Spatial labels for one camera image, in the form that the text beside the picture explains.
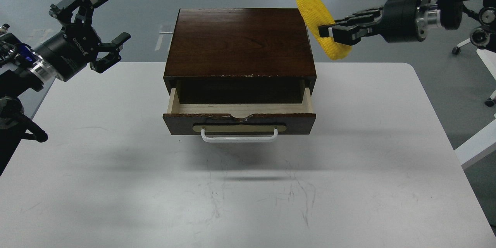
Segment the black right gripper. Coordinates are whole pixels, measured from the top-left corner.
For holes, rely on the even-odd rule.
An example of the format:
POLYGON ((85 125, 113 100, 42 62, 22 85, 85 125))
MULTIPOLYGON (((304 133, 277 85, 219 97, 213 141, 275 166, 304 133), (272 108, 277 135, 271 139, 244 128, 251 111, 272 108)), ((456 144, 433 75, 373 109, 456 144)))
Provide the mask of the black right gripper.
POLYGON ((388 0, 384 6, 355 12, 335 20, 335 24, 318 25, 319 37, 333 38, 335 43, 348 46, 381 33, 387 43, 422 42, 427 36, 429 4, 430 0, 388 0), (382 22, 375 22, 381 15, 382 22))

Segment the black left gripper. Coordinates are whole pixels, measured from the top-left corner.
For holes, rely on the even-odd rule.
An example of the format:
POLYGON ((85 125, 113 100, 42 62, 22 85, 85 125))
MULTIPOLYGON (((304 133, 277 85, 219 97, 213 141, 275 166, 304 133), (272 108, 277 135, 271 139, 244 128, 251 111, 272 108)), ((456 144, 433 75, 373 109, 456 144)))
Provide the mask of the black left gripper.
POLYGON ((131 38, 122 32, 110 43, 101 43, 92 27, 93 13, 109 0, 61 0, 51 4, 48 14, 61 25, 61 30, 34 48, 64 82, 74 77, 88 63, 90 68, 103 73, 121 61, 123 44, 131 38), (98 53, 107 53, 96 60, 98 53))

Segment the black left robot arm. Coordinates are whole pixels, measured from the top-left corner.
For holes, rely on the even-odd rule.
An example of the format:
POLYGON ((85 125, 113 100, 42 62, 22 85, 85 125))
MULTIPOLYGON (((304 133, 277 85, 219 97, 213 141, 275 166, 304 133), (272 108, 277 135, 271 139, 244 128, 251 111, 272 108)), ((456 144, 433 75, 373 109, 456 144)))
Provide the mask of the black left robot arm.
POLYGON ((61 30, 36 47, 23 43, 1 26, 0 76, 1 171, 22 140, 39 143, 47 133, 25 114, 19 97, 27 90, 41 91, 56 78, 67 82, 85 66, 103 73, 121 61, 120 51, 131 35, 123 32, 110 43, 103 43, 92 27, 94 11, 109 0, 62 0, 52 4, 49 15, 61 24, 61 30))

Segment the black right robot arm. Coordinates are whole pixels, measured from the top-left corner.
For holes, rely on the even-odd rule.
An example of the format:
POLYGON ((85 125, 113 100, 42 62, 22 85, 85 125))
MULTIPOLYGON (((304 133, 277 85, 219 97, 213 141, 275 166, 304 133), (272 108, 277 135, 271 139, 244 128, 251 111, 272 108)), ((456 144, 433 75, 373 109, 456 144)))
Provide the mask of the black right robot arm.
POLYGON ((431 28, 458 29, 463 14, 479 23, 470 42, 495 52, 495 0, 388 0, 333 24, 319 24, 317 36, 348 46, 375 35, 388 43, 422 42, 431 28))

